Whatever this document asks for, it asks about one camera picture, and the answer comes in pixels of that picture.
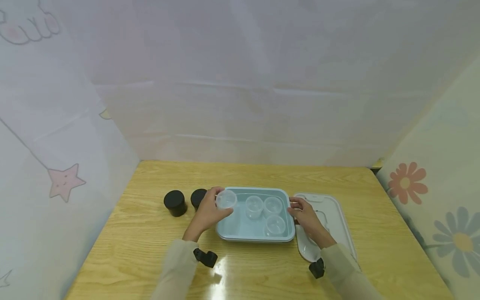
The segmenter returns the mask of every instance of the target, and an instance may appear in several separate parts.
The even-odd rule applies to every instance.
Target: black wrist strap
[[[195,255],[197,261],[203,263],[209,268],[213,268],[215,266],[216,260],[218,258],[218,255],[216,255],[215,253],[211,251],[205,253],[198,248],[193,250],[193,255]]]
[[[315,277],[315,279],[323,277],[325,274],[324,260],[320,258],[318,261],[311,263],[308,269],[312,273],[313,277]]]

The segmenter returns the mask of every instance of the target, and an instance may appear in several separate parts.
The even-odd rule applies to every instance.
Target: black container
[[[195,208],[195,211],[197,211],[198,206],[200,206],[200,202],[202,202],[202,199],[205,197],[206,193],[206,189],[197,189],[193,191],[192,195],[190,196],[190,201]]]
[[[163,204],[172,216],[181,216],[187,211],[185,197],[177,190],[169,191],[163,198]]]

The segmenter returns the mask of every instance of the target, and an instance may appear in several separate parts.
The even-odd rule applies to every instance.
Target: orange flower
[[[401,203],[407,204],[408,196],[416,204],[421,204],[421,199],[417,196],[418,194],[428,193],[428,188],[425,184],[419,183],[418,181],[422,180],[427,176],[427,171],[424,168],[417,170],[417,163],[412,162],[407,169],[407,165],[401,163],[398,165],[398,169],[395,172],[390,173],[390,178],[388,186],[390,187],[390,196],[395,198],[398,196],[398,199]]]

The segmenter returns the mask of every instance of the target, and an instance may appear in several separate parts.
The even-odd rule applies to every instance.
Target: cartoon paw print
[[[60,25],[55,16],[40,5],[28,16],[21,10],[12,11],[12,16],[0,10],[0,36],[14,45],[38,42],[59,33]]]

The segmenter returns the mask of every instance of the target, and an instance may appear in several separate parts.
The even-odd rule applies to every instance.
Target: cup rim
[[[272,232],[269,228],[268,228],[268,219],[272,219],[272,218],[278,218],[282,221],[282,224],[283,224],[283,230],[282,232],[279,232],[279,233],[276,233],[276,232]],[[285,230],[287,229],[287,223],[285,222],[285,220],[278,216],[278,215],[271,215],[269,216],[267,219],[266,219],[266,224],[265,224],[265,227],[267,228],[268,231],[272,232],[273,234],[282,234],[285,232]]]
[[[237,194],[235,194],[235,192],[231,191],[231,190],[223,190],[221,191],[220,193],[218,193],[216,196],[218,197],[218,195],[220,195],[221,193],[223,192],[231,192],[232,194],[235,195],[235,201],[233,202],[233,204],[231,206],[228,206],[228,207],[219,207],[220,209],[227,209],[227,208],[231,208],[231,207],[235,207],[237,205],[237,202],[238,202],[238,197],[237,197]]]
[[[275,199],[275,201],[277,203],[280,203],[280,209],[278,211],[272,211],[270,209],[267,208],[267,206],[265,205],[265,202],[267,202],[268,199]],[[282,207],[283,207],[283,203],[280,199],[278,199],[277,197],[273,197],[273,196],[270,196],[268,198],[265,199],[264,201],[264,208],[267,212],[271,213],[271,214],[280,214],[282,212]]]
[[[252,210],[248,207],[248,202],[251,202],[251,199],[252,198],[258,198],[258,200],[260,200],[260,202],[262,203],[262,206],[260,207],[260,209],[257,209],[257,210]],[[245,200],[245,208],[248,210],[248,211],[251,211],[253,213],[257,213],[257,212],[260,212],[263,210],[264,208],[264,202],[263,200],[259,197],[259,196],[255,196],[255,195],[252,195],[252,196],[249,196],[246,200]]]

